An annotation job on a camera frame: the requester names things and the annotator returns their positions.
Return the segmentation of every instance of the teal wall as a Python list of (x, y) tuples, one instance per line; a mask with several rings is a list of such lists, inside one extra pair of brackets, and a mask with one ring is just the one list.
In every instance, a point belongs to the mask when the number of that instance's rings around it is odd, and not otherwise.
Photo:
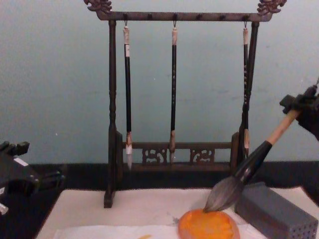
[[(256, 12), (257, 0), (114, 0), (114, 10)], [(250, 108), (252, 148), (283, 117), (279, 101), (319, 71), (319, 1), (289, 0), (259, 29)], [(107, 161), (108, 24), (82, 0), (0, 4), (0, 140), (31, 143), (28, 163)], [(117, 128), (125, 135), (123, 22), (117, 25)], [(177, 141), (230, 141), (243, 103), (243, 23), (178, 22)], [(133, 140), (168, 141), (171, 22), (129, 22)], [(141, 153), (135, 152), (135, 160)], [(177, 160), (187, 159), (178, 152)], [(216, 154), (228, 160), (229, 152)], [(317, 160), (295, 122), (267, 160)]]

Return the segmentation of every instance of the gray block with holes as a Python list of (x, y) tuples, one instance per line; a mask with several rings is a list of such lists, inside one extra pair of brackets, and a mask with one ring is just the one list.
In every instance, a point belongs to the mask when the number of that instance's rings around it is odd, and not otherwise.
[(235, 212), (269, 239), (315, 239), (318, 220), (265, 184), (247, 186)]

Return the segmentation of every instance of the orange paint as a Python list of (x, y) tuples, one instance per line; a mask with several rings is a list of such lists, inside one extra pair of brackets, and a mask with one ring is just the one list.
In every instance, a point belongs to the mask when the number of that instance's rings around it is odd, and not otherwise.
[(189, 211), (178, 223), (180, 239), (240, 239), (236, 223), (224, 212)]
[(148, 239), (148, 238), (151, 238), (151, 237), (152, 237), (152, 235), (145, 235), (145, 236), (142, 236), (142, 237), (140, 237), (138, 239)]

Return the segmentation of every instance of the black robotic clamp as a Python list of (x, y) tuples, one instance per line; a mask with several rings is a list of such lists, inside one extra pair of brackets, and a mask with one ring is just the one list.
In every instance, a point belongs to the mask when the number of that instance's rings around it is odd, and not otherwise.
[[(15, 145), (8, 141), (0, 144), (0, 200), (7, 194), (22, 193), (29, 197), (37, 192), (63, 188), (66, 166), (39, 174), (17, 157), (26, 154), (29, 145), (28, 142)], [(0, 215), (7, 211), (8, 208), (0, 203)]]
[(309, 90), (314, 91), (313, 96), (298, 95), (293, 97), (286, 95), (280, 101), (280, 105), (285, 107), (283, 110), (285, 114), (290, 110), (302, 111), (296, 120), (301, 127), (312, 133), (319, 141), (319, 94), (315, 95), (317, 88), (317, 85), (309, 88)]

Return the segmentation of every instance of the decorative carved finial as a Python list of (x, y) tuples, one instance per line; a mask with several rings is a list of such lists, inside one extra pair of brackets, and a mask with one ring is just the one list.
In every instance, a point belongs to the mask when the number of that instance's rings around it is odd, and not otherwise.
[(283, 7), (287, 0), (260, 0), (258, 4), (258, 14), (266, 15), (268, 13), (279, 13), (281, 10), (278, 9), (278, 6)]
[(86, 5), (88, 5), (89, 3), (91, 4), (91, 6), (88, 6), (88, 9), (90, 11), (101, 11), (105, 14), (108, 14), (112, 9), (112, 2), (109, 0), (84, 0), (84, 3)]

